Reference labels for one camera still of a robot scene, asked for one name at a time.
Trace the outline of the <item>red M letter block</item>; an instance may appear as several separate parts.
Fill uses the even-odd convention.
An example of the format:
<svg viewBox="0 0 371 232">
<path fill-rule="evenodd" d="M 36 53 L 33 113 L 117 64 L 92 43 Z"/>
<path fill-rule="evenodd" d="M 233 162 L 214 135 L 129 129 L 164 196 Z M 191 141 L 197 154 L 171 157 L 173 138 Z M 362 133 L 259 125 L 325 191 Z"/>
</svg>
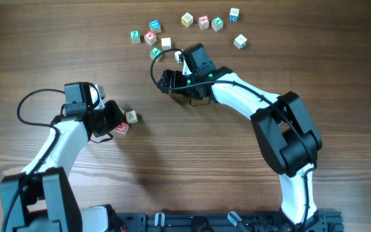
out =
<svg viewBox="0 0 371 232">
<path fill-rule="evenodd" d="M 115 131 L 119 134 L 126 135 L 129 130 L 129 124 L 127 122 L 122 122 L 115 128 Z"/>
</svg>

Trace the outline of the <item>white block blue side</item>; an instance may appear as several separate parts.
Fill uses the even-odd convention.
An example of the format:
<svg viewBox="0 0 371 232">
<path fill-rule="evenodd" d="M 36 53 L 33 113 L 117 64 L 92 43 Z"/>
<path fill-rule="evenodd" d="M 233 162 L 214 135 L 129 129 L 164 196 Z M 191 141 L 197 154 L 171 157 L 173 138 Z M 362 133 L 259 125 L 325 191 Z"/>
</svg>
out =
<svg viewBox="0 0 371 232">
<path fill-rule="evenodd" d="M 183 58 L 183 55 L 182 55 L 182 51 L 176 51 L 175 52 L 175 59 L 176 59 L 178 64 L 183 64 L 184 58 Z"/>
</svg>

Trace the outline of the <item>letter A wooden block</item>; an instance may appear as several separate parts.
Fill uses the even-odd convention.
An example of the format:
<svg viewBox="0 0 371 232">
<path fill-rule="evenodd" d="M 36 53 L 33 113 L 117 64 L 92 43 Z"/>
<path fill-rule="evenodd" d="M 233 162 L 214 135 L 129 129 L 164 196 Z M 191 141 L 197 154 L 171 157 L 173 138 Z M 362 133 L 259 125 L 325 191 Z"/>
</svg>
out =
<svg viewBox="0 0 371 232">
<path fill-rule="evenodd" d="M 138 122 L 138 117 L 136 111 L 127 111 L 125 113 L 126 121 L 128 124 L 134 124 Z"/>
</svg>

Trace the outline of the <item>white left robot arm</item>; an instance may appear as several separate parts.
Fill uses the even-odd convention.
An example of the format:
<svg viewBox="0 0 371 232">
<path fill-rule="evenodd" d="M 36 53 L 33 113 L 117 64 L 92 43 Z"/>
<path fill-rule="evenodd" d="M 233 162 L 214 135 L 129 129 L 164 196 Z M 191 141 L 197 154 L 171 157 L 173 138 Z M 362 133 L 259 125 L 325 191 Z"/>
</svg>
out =
<svg viewBox="0 0 371 232">
<path fill-rule="evenodd" d="M 57 115 L 33 161 L 0 183 L 2 231 L 119 231 L 124 224 L 109 204 L 78 206 L 68 176 L 90 137 L 109 135 L 123 120 L 113 100 L 97 110 Z"/>
</svg>

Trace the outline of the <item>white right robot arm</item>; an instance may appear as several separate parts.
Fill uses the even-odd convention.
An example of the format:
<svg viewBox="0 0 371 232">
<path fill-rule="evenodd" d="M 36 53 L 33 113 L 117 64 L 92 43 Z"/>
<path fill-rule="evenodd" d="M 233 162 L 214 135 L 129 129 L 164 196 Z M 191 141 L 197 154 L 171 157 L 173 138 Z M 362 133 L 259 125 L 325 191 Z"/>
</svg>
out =
<svg viewBox="0 0 371 232">
<path fill-rule="evenodd" d="M 155 84 L 163 93 L 207 97 L 247 117 L 264 160 L 279 175 L 285 218 L 300 231 L 313 224 L 312 173 L 322 140 L 297 94 L 265 92 L 224 66 L 204 75 L 187 68 L 165 70 Z"/>
</svg>

